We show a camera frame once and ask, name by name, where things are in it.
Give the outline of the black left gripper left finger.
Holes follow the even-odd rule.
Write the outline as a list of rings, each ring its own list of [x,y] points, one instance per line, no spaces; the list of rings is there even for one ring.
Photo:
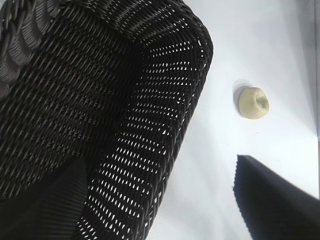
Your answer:
[[[69,240],[88,193],[86,163],[72,158],[0,203],[2,240]]]

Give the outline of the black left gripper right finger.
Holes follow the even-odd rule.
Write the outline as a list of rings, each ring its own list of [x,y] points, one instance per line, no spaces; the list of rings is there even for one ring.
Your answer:
[[[318,240],[320,201],[249,155],[238,155],[233,192],[254,240]]]

